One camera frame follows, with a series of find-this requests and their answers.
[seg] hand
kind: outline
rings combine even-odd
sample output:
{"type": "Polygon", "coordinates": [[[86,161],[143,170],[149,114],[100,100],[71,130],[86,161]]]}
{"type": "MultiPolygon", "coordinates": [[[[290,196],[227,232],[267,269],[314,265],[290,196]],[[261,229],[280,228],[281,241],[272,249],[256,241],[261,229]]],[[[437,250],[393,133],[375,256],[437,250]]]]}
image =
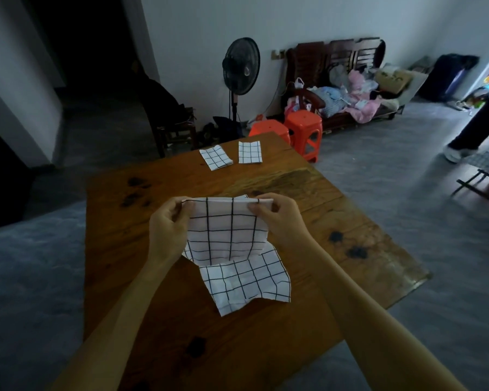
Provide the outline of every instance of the hand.
{"type": "Polygon", "coordinates": [[[276,193],[266,193],[257,198],[274,199],[272,211],[258,203],[250,203],[248,208],[267,223],[284,248],[295,248],[305,241],[313,241],[295,200],[276,193]]]}
{"type": "Polygon", "coordinates": [[[149,262],[172,266],[187,245],[190,216],[196,207],[188,197],[172,197],[150,217],[149,262]]]}

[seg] orange stool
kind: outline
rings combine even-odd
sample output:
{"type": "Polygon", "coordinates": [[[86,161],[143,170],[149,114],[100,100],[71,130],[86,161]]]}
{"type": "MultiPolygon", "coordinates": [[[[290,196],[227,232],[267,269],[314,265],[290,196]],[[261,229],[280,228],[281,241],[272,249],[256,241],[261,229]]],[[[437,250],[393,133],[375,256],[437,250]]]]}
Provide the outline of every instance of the orange stool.
{"type": "Polygon", "coordinates": [[[277,122],[275,119],[267,119],[265,121],[254,123],[248,136],[250,137],[268,132],[277,133],[284,141],[288,143],[288,145],[290,145],[290,134],[288,133],[288,128],[282,123],[277,122]]]}
{"type": "Polygon", "coordinates": [[[291,145],[308,162],[317,162],[322,138],[322,118],[306,110],[292,112],[285,126],[293,131],[291,145]]]}

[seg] wooden table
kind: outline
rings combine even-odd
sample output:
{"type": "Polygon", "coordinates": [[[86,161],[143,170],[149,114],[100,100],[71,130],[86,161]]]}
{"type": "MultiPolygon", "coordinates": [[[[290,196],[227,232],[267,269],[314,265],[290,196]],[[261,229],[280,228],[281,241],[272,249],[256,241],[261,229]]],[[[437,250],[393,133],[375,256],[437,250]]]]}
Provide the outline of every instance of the wooden table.
{"type": "MultiPolygon", "coordinates": [[[[109,172],[90,181],[85,239],[85,330],[90,335],[137,275],[148,221],[172,196],[278,192],[297,200],[315,239],[385,308],[429,278],[351,200],[274,133],[262,164],[210,171],[199,151],[109,172]]],[[[237,142],[222,147],[237,163],[237,142]]],[[[277,248],[274,237],[268,237],[277,248]]],[[[150,304],[120,389],[270,389],[343,337],[304,258],[280,251],[292,302],[255,299],[220,317],[199,268],[181,258],[150,304]]]]}

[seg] concrete floor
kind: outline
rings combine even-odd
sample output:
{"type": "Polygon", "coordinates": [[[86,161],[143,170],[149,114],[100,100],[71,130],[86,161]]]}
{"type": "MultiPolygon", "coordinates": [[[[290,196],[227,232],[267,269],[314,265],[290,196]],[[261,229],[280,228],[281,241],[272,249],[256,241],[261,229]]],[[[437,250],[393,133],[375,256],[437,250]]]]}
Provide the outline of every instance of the concrete floor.
{"type": "MultiPolygon", "coordinates": [[[[26,221],[0,229],[0,390],[42,389],[80,345],[86,178],[157,158],[132,97],[65,107],[61,168],[36,179],[26,221]]],[[[325,136],[316,168],[433,272],[391,314],[469,389],[489,390],[489,203],[450,198],[474,168],[438,156],[467,121],[411,103],[393,121],[325,136]]],[[[345,343],[280,388],[369,389],[345,343]]]]}

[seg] electric fan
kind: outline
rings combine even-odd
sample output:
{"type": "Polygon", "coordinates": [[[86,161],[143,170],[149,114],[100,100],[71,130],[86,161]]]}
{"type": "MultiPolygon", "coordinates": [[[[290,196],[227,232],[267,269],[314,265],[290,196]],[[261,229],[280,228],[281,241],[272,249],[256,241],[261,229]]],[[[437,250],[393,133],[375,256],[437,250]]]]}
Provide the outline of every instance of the electric fan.
{"type": "Polygon", "coordinates": [[[234,122],[237,122],[237,96],[247,94],[252,89],[260,65],[259,48],[251,38],[236,39],[226,51],[222,61],[222,75],[230,90],[234,122]]]}

